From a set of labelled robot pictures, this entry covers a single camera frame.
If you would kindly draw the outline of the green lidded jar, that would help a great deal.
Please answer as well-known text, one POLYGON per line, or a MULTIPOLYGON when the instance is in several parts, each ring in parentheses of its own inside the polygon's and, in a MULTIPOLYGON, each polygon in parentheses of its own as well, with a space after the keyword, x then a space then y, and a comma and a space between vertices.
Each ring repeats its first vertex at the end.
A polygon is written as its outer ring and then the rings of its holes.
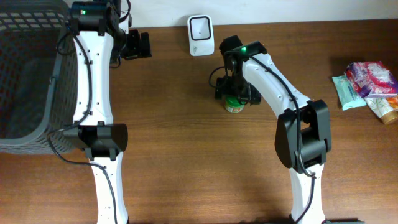
POLYGON ((227 96, 225 98, 225 109, 230 113, 240 113, 244 105, 238 101, 238 99, 234 96, 227 96))

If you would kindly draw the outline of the teal wet wipes packet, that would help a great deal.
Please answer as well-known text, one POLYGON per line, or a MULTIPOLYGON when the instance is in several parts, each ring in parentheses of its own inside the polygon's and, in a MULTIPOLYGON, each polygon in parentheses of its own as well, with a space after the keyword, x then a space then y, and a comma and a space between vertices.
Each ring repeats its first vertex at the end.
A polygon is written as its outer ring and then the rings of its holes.
POLYGON ((345 75, 332 78, 342 110, 366 106, 366 102, 355 92, 345 75))

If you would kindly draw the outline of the red purple snack packet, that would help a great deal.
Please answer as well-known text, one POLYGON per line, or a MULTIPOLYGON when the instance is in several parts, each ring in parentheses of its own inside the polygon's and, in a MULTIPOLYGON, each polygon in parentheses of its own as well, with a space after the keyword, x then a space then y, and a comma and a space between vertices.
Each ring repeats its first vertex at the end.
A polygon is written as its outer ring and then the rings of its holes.
POLYGON ((390 98, 397 95, 397 80, 380 61, 351 63, 344 74, 361 98, 390 98))

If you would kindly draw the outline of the white floral tube gold cap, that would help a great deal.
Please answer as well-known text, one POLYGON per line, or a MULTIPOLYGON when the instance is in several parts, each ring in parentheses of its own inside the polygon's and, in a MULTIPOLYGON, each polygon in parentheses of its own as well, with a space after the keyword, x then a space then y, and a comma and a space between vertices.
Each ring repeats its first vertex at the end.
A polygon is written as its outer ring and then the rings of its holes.
POLYGON ((383 124, 387 125, 397 121, 397 111, 385 98, 365 98, 364 100, 383 124))

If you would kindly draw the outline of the orange small tissue box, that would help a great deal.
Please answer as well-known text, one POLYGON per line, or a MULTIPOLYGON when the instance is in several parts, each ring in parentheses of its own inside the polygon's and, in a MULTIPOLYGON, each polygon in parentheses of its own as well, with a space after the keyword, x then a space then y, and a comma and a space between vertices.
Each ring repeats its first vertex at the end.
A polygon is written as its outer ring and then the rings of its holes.
POLYGON ((398 96, 394 96, 392 98, 387 98, 388 103, 394 110, 398 110, 398 96))

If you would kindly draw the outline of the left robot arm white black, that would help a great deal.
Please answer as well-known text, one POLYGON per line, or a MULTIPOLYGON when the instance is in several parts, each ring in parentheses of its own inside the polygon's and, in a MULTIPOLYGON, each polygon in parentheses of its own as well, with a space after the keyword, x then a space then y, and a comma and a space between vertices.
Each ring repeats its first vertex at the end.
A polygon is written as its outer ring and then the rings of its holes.
POLYGON ((149 35, 131 30, 131 1, 75 1, 68 10, 61 37, 70 37, 77 57, 77 100, 73 122, 48 133, 61 133, 85 153, 95 182, 98 223, 129 223, 124 203, 122 161, 127 148, 126 124, 114 123, 110 71, 122 60, 151 57, 149 35))

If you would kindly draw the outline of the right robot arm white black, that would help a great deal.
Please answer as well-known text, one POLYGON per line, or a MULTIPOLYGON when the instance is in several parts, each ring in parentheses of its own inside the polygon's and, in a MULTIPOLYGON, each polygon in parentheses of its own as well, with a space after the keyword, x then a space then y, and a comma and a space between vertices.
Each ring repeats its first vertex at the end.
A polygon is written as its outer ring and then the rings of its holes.
POLYGON ((331 151, 328 106, 296 89, 260 42, 244 45, 233 35, 223 39, 219 51, 225 75, 214 85, 215 98, 231 97, 239 105, 265 101, 277 118, 274 147, 292 184, 289 223, 326 223, 321 177, 331 151))

